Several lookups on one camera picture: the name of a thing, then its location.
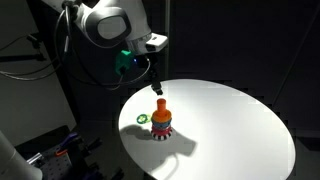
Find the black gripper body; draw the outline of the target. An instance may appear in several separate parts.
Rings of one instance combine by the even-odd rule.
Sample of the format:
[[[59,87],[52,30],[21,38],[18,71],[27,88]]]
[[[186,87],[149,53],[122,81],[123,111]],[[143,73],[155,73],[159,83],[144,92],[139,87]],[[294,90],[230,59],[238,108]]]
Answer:
[[[154,53],[137,55],[134,57],[134,64],[139,68],[152,69],[157,64],[157,57]]]

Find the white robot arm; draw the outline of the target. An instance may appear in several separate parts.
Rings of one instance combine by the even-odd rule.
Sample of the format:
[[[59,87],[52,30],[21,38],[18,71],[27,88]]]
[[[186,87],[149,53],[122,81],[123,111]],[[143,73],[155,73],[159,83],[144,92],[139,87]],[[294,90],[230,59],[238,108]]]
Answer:
[[[160,52],[168,44],[167,36],[154,33],[149,27],[142,0],[99,0],[93,7],[83,0],[64,0],[61,15],[66,19],[68,39],[71,39],[71,24],[74,23],[99,48],[113,48],[123,42],[127,44],[128,49],[122,51],[116,60],[120,75],[116,83],[99,81],[77,56],[92,84],[107,90],[116,90],[142,79],[152,67],[149,55]],[[146,59],[146,70],[136,79],[123,82],[127,64],[139,57]]]

